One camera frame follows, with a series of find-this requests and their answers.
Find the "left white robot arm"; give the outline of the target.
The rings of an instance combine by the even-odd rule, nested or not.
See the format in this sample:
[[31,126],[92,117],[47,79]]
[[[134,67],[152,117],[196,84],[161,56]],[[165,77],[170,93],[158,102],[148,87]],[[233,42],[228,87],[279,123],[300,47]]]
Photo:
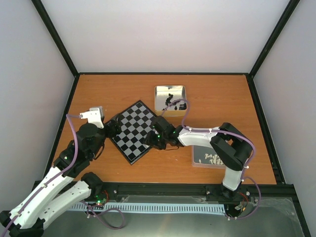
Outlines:
[[73,140],[62,151],[49,172],[33,191],[11,211],[2,211],[0,222],[3,236],[40,237],[44,230],[68,208],[86,198],[99,198],[103,192],[102,180],[93,172],[81,177],[64,193],[70,184],[90,162],[98,158],[107,138],[121,132],[116,119],[104,124],[104,116],[98,111],[81,113],[87,123],[78,131],[72,128]]

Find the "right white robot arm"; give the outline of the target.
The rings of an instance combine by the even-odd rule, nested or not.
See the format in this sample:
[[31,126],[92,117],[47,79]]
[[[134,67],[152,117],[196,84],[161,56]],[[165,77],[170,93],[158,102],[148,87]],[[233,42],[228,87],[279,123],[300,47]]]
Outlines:
[[200,146],[211,148],[225,165],[225,175],[219,195],[232,200],[239,189],[244,172],[256,154],[256,148],[232,124],[225,122],[220,127],[194,128],[184,123],[174,127],[164,117],[158,116],[151,122],[151,131],[144,144],[157,150],[173,147]]

